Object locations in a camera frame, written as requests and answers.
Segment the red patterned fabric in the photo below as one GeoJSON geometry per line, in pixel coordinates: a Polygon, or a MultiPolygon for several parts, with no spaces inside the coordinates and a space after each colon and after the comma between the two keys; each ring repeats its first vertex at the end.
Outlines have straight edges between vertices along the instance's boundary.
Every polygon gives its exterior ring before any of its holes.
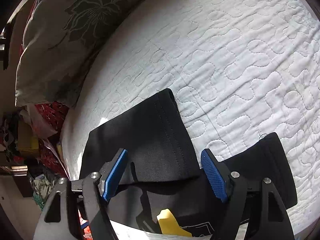
{"type": "Polygon", "coordinates": [[[60,135],[69,108],[61,103],[29,104],[30,125],[40,144],[42,163],[53,172],[69,177],[62,155],[60,135]]]}

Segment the grey floral pillow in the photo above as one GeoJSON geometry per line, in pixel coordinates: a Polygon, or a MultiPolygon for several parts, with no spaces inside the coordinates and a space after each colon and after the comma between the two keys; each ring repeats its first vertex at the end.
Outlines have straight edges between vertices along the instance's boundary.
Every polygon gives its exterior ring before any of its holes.
{"type": "Polygon", "coordinates": [[[36,0],[17,66],[16,105],[75,105],[95,56],[142,1],[36,0]]]}

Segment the white quilted bedspread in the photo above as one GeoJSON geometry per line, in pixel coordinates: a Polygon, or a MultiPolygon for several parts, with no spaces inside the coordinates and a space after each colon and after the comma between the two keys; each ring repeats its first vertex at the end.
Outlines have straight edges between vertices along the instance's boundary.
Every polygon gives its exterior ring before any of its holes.
{"type": "Polygon", "coordinates": [[[62,129],[72,179],[89,132],[170,88],[196,153],[231,157],[276,132],[298,203],[319,219],[319,21],[300,0],[146,0],[95,59],[62,129]]]}

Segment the yellow tag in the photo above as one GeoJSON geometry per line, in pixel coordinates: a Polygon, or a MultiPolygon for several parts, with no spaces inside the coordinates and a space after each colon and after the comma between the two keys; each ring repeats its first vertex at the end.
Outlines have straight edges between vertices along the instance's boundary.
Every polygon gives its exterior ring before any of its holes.
{"type": "Polygon", "coordinates": [[[169,209],[161,210],[157,220],[164,235],[192,237],[192,234],[182,229],[169,209]]]}

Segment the black pants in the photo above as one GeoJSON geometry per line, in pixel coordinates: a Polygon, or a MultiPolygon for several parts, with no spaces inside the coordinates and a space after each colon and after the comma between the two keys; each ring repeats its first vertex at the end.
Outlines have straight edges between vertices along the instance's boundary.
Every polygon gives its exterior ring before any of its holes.
{"type": "Polygon", "coordinates": [[[225,207],[199,166],[170,89],[92,130],[80,178],[99,171],[120,148],[127,150],[128,164],[115,196],[105,205],[112,221],[160,233],[157,216],[168,209],[194,237],[217,231],[225,207]]]}

